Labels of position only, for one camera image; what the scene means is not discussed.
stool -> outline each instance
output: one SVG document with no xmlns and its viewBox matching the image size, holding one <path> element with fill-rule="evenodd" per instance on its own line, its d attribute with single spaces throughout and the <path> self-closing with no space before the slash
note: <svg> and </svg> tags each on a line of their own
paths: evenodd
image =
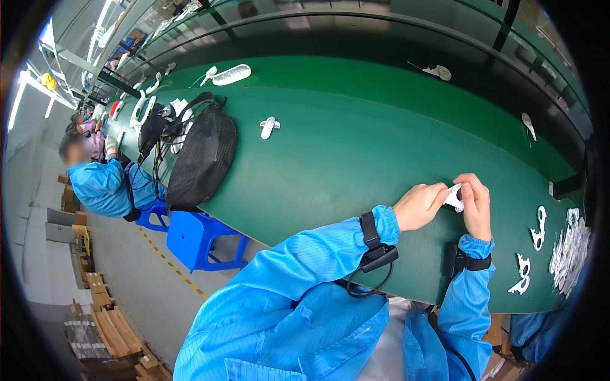
<svg viewBox="0 0 610 381">
<path fill-rule="evenodd" d="M 151 224 L 151 214 L 157 215 L 161 225 Z M 151 204 L 148 204 L 142 208 L 142 213 L 138 219 L 135 220 L 135 224 L 138 226 L 147 227 L 151 230 L 156 230 L 158 232 L 167 233 L 170 228 L 165 224 L 165 221 L 163 221 L 161 216 L 167 216 L 167 204 L 159 199 L 156 199 Z"/>
<path fill-rule="evenodd" d="M 230 262 L 221 262 L 210 253 L 212 242 L 222 235 L 242 236 Z M 173 212 L 166 244 L 191 273 L 193 270 L 242 269 L 248 264 L 242 260 L 248 237 L 203 213 Z"/>
</svg>

fluorescent light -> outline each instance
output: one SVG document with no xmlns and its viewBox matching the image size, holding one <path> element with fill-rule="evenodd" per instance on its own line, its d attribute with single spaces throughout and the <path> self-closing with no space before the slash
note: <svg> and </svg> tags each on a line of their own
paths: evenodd
<svg viewBox="0 0 610 381">
<path fill-rule="evenodd" d="M 21 97 L 23 96 L 23 90 L 26 88 L 27 82 L 22 80 L 19 84 L 19 90 L 17 90 L 17 96 L 15 97 L 15 102 L 13 103 L 13 108 L 10 111 L 9 118 L 9 131 L 13 129 L 13 124 L 15 123 L 15 117 L 17 116 L 17 109 L 19 108 L 19 103 L 21 102 Z"/>
<path fill-rule="evenodd" d="M 53 107 L 53 102 L 55 102 L 55 98 L 51 98 L 51 100 L 49 101 L 49 105 L 46 108 L 45 119 L 48 118 L 49 114 L 51 113 L 51 107 Z"/>
<path fill-rule="evenodd" d="M 21 71 L 20 73 L 21 75 L 21 80 L 23 82 L 27 82 L 30 85 L 32 85 L 33 87 L 35 87 L 36 89 L 42 91 L 44 94 L 47 94 L 48 96 L 50 96 L 51 98 L 55 99 L 57 102 L 73 109 L 76 110 L 77 107 L 73 104 L 70 104 L 68 101 L 66 101 L 65 99 L 62 99 L 61 97 L 57 96 L 55 93 L 53 93 L 51 90 L 47 89 L 46 87 L 44 87 L 41 83 L 39 83 L 37 80 L 35 80 L 34 78 L 32 78 L 32 76 L 30 76 L 29 71 Z"/>
<path fill-rule="evenodd" d="M 104 7 L 102 8 L 102 13 L 99 14 L 98 23 L 95 25 L 95 29 L 93 30 L 93 35 L 91 36 L 91 42 L 89 43 L 89 52 L 87 53 L 87 62 L 91 62 L 91 56 L 93 55 L 93 47 L 95 46 L 95 41 L 98 37 L 99 28 L 102 26 L 104 22 L 104 18 L 106 17 L 106 13 L 108 13 L 108 8 L 110 8 L 110 3 L 112 0 L 106 0 L 104 3 Z"/>
</svg>

worker's left hand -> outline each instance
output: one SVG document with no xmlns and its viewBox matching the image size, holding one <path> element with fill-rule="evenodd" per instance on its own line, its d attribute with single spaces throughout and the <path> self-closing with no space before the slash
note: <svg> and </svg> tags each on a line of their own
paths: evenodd
<svg viewBox="0 0 610 381">
<path fill-rule="evenodd" d="M 393 207 L 400 231 L 417 230 L 432 221 L 449 193 L 442 182 L 411 188 Z"/>
</svg>

black bag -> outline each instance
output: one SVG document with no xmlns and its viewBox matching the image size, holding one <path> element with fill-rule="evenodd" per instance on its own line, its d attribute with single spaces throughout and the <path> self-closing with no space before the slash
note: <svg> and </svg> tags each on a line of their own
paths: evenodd
<svg viewBox="0 0 610 381">
<path fill-rule="evenodd" d="M 155 103 L 152 110 L 148 113 L 148 117 L 142 128 L 140 129 L 140 135 L 138 136 L 138 151 L 140 151 L 140 157 L 138 158 L 138 164 L 142 164 L 144 159 L 148 157 L 151 150 L 160 140 L 161 133 L 165 129 L 165 126 L 174 121 L 176 113 L 174 109 L 170 107 L 168 112 L 165 106 L 159 103 Z"/>
<path fill-rule="evenodd" d="M 165 193 L 170 210 L 198 211 L 197 205 L 212 197 L 233 163 L 237 129 L 233 120 L 220 110 L 214 94 L 197 96 L 177 120 L 182 121 L 186 110 L 202 102 L 207 107 L 190 127 L 171 172 Z"/>
</svg>

blue anti-static jacket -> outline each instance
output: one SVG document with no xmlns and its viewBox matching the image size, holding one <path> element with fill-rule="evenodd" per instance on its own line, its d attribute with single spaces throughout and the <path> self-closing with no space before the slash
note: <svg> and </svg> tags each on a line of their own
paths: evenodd
<svg viewBox="0 0 610 381">
<path fill-rule="evenodd" d="M 125 169 L 121 163 L 111 157 L 107 164 L 92 162 L 81 163 L 68 169 L 70 182 L 78 200 L 91 212 L 106 217 L 124 217 L 131 212 L 129 191 L 124 181 L 129 173 L 134 193 L 134 205 L 142 208 L 155 200 L 152 177 L 136 165 L 129 164 Z M 161 184 L 159 197 L 165 196 L 165 187 Z"/>
<path fill-rule="evenodd" d="M 392 208 L 373 209 L 381 241 L 400 231 Z M 487 257 L 493 242 L 464 235 L 459 247 Z M 353 272 L 367 250 L 358 218 L 307 230 L 260 251 L 195 316 L 174 368 L 175 380 L 353 380 L 389 320 L 381 295 L 356 299 L 332 281 Z M 480 378 L 492 353 L 481 341 L 491 324 L 487 283 L 495 267 L 464 269 L 451 282 L 438 325 L 444 340 Z M 470 380 L 447 352 L 423 310 L 405 321 L 408 381 Z"/>
</svg>

